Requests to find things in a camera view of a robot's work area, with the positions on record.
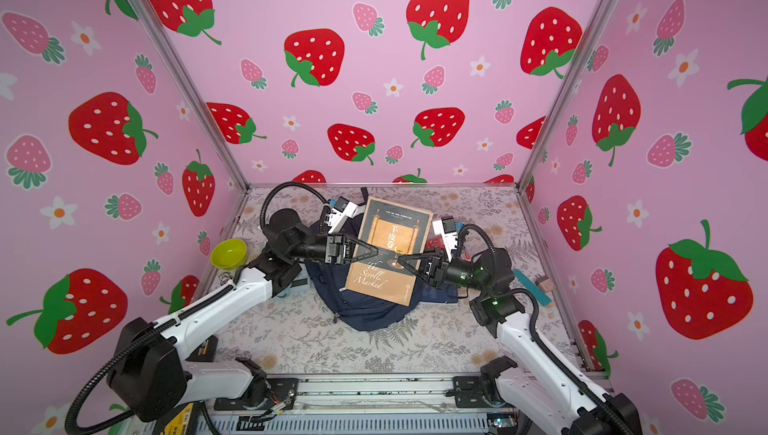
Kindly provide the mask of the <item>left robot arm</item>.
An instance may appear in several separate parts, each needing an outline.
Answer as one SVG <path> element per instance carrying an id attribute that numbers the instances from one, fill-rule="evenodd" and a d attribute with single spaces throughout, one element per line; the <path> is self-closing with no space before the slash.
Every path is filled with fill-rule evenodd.
<path id="1" fill-rule="evenodd" d="M 349 265 L 377 255 L 376 247 L 342 233 L 345 222 L 364 206 L 339 197 L 323 202 L 317 229 L 298 213 L 273 214 L 263 206 L 259 225 L 267 242 L 252 261 L 236 268 L 221 287 L 154 322 L 137 318 L 123 328 L 114 356 L 85 384 L 66 415 L 69 434 L 94 434 L 128 418 L 152 422 L 180 405 L 226 398 L 255 407 L 270 389 L 264 370 L 246 358 L 232 363 L 189 362 L 215 332 L 242 313 L 288 288 L 305 262 Z M 89 427 L 78 416 L 96 386 L 106 381 L 128 409 Z"/>

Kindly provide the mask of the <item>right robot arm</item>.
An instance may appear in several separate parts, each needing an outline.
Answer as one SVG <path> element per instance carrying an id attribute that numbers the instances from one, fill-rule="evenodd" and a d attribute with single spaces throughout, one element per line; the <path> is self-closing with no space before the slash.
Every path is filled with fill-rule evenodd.
<path id="1" fill-rule="evenodd" d="M 470 309 L 478 324 L 515 357 L 490 374 L 490 392 L 546 434 L 639 434 L 639 413 L 623 394 L 611 395 L 580 371 L 537 329 L 540 306 L 514 288 L 508 253 L 474 224 L 463 226 L 452 253 L 401 254 L 398 263 L 426 284 L 477 291 Z"/>

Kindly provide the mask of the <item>brown scroll marked book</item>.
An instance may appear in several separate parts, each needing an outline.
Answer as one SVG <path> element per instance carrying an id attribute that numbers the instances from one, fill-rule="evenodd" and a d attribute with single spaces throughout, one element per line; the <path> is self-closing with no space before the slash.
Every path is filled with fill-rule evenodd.
<path id="1" fill-rule="evenodd" d="M 371 197 L 358 239 L 379 249 L 376 257 L 350 265 L 345 288 L 387 302 L 408 306 L 417 277 L 397 263 L 400 254 L 423 251 L 433 214 L 397 202 Z"/>

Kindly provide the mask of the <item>navy blue student backpack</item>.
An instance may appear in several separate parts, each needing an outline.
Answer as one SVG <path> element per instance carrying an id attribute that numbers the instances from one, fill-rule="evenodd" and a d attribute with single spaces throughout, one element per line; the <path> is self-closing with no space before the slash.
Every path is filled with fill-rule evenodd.
<path id="1" fill-rule="evenodd" d="M 339 234 L 358 238 L 364 212 L 348 219 Z M 345 284 L 351 264 L 331 265 L 312 262 L 306 264 L 306 270 L 317 294 L 333 312 L 334 321 L 344 322 L 357 331 L 371 332 L 399 322 L 422 300 L 434 303 L 449 301 L 446 295 L 431 295 L 426 283 L 418 278 L 408 306 L 347 290 Z"/>

